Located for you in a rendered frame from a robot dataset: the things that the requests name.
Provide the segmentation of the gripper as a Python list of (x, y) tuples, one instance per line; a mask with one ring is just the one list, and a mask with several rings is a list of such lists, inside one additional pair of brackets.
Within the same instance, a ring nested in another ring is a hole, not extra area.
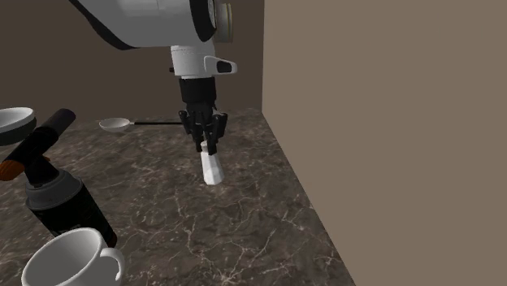
[(215, 78), (180, 78), (179, 86), (182, 101), (186, 105), (186, 110), (179, 111), (180, 122), (185, 132), (192, 137), (196, 151), (200, 153), (204, 139), (203, 128), (197, 121), (197, 115), (202, 115), (204, 119), (211, 119), (206, 126), (207, 150), (209, 155), (216, 154), (219, 139), (225, 133), (228, 114), (213, 115), (217, 98)]

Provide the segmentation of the small white bottle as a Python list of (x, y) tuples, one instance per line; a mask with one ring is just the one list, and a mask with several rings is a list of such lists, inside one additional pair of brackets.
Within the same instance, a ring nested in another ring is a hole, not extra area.
[(223, 181), (224, 173), (219, 156), (209, 152), (206, 141), (201, 143), (201, 168), (207, 185), (218, 185)]

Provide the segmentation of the black blowtorch canister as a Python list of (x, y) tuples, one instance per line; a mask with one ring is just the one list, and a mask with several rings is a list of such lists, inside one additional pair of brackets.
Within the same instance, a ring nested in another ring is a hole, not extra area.
[(16, 147), (0, 162), (0, 181), (26, 175), (26, 206), (53, 236), (75, 228), (94, 228), (114, 247), (117, 235), (82, 179), (54, 167), (45, 156), (75, 119), (73, 111), (59, 109), (13, 144)]

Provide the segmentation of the white mug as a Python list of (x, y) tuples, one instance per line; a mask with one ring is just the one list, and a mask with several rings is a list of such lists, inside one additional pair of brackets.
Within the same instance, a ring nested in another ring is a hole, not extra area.
[(82, 227), (44, 244), (27, 262), (22, 286), (121, 286), (125, 271), (120, 250), (101, 233)]

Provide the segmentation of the white and black bowl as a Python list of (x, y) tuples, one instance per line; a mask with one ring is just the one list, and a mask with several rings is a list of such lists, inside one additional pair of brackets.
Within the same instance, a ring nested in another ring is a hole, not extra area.
[(0, 110), (0, 146), (8, 146), (25, 139), (37, 126), (34, 110), (29, 107), (10, 107)]

